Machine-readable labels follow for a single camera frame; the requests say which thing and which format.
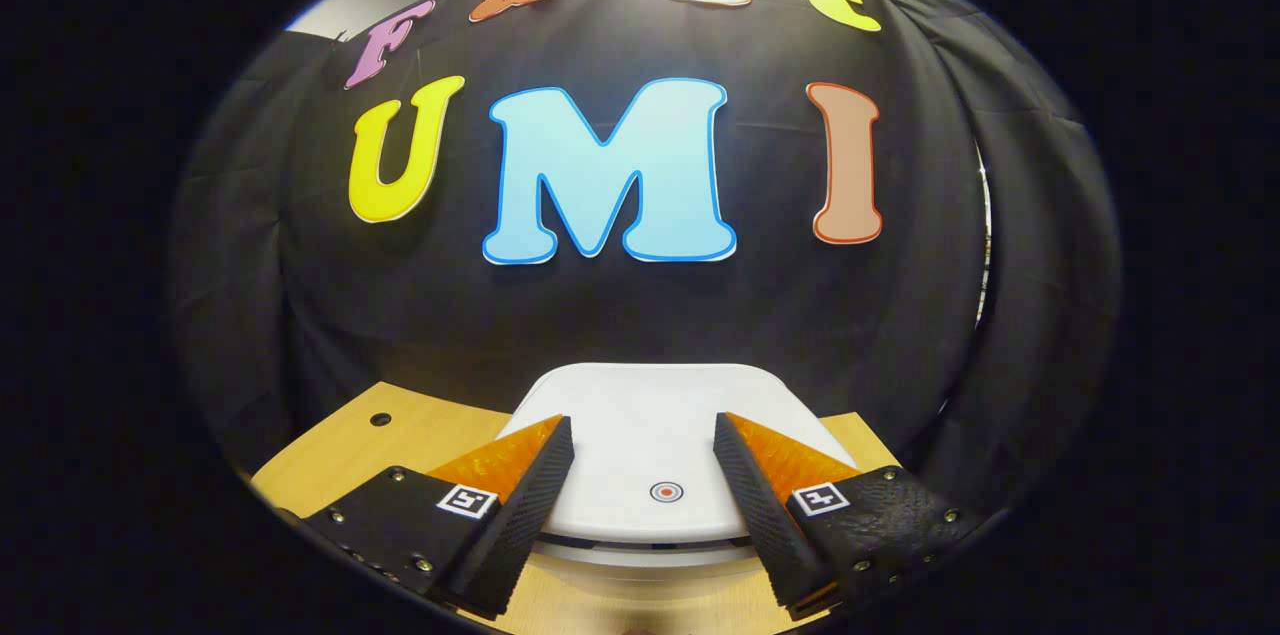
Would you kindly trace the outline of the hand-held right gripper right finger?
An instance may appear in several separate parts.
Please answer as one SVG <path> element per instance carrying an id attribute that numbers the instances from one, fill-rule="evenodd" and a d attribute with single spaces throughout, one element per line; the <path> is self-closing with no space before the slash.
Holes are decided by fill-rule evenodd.
<path id="1" fill-rule="evenodd" d="M 794 620 L 883 600 L 980 527 L 895 465 L 861 471 L 731 412 L 713 451 L 777 602 Z"/>

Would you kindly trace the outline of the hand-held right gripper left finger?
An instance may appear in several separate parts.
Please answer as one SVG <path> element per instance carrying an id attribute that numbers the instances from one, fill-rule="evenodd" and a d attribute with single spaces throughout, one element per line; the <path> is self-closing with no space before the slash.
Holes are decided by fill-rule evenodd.
<path id="1" fill-rule="evenodd" d="M 573 457 L 558 414 L 426 474 L 392 465 L 298 524 L 417 597 L 494 620 Z"/>

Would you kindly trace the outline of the white desktop garbage bin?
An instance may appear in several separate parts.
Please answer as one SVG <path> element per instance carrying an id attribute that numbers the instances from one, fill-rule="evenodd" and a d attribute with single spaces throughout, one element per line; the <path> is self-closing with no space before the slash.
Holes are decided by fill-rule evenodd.
<path id="1" fill-rule="evenodd" d="M 600 597 L 703 597 L 762 572 L 713 452 L 731 412 L 842 465 L 852 457 L 771 373 L 742 364 L 572 364 L 502 429 L 563 415 L 573 462 L 530 565 Z"/>

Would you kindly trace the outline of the wooden desktop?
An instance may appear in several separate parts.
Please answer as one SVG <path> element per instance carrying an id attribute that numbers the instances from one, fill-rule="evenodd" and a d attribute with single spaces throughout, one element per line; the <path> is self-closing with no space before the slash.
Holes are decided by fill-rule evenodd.
<path id="1" fill-rule="evenodd" d="M 273 456 L 250 479 L 265 499 L 311 515 L 388 465 L 426 472 L 497 438 L 507 414 L 378 383 Z M 495 621 L 512 635 L 778 635 L 795 622 L 763 572 L 705 595 L 600 597 L 527 567 Z"/>

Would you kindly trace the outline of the black backdrop cloth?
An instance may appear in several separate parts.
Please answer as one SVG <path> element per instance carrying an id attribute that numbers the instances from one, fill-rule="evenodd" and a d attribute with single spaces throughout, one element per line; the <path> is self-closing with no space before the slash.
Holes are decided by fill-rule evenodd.
<path id="1" fill-rule="evenodd" d="M 256 470 L 374 383 L 511 412 L 745 364 L 1011 507 L 1091 410 L 1123 253 L 1076 108 L 966 0 L 420 0 L 284 32 L 175 188 L 188 390 Z"/>

